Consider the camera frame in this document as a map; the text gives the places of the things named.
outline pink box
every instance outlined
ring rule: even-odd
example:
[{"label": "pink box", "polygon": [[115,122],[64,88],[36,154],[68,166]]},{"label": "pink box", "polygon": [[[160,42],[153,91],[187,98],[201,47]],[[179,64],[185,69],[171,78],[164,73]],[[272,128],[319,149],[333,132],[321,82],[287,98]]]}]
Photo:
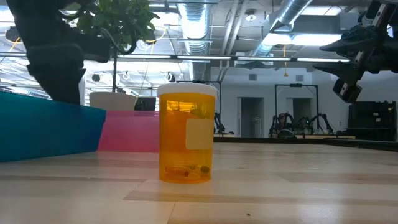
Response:
[{"label": "pink box", "polygon": [[159,112],[107,111],[98,150],[159,152]]}]

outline wooden tabletop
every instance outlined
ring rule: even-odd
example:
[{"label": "wooden tabletop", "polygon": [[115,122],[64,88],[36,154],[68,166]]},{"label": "wooden tabletop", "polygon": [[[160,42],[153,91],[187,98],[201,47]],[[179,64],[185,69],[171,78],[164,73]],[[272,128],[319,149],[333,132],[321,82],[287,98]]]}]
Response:
[{"label": "wooden tabletop", "polygon": [[0,164],[1,224],[398,223],[398,154],[215,144],[213,180],[160,182],[158,155],[97,152]]}]

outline teal box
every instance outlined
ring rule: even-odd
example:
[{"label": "teal box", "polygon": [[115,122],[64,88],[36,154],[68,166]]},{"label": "teal box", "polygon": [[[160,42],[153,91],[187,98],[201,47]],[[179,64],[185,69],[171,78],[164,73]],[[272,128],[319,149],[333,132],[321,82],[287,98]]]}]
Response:
[{"label": "teal box", "polygon": [[106,111],[0,92],[0,162],[93,152]]}]

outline doorway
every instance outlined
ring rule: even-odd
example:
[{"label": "doorway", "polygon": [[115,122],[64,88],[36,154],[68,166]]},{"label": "doorway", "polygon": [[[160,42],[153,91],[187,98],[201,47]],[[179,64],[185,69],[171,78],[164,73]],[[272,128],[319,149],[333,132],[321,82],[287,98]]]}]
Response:
[{"label": "doorway", "polygon": [[263,98],[238,98],[238,136],[243,138],[264,137]]},{"label": "doorway", "polygon": [[311,98],[293,98],[292,101],[294,121],[297,122],[303,117],[308,117],[311,119],[311,117],[313,116],[311,113]]}]

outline white label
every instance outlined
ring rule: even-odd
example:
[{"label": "white label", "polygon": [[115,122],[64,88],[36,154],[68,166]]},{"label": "white label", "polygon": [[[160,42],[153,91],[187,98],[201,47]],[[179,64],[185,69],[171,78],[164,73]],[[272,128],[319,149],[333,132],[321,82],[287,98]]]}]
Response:
[{"label": "white label", "polygon": [[185,133],[185,147],[188,150],[204,150],[213,147],[214,121],[209,119],[188,119]]}]

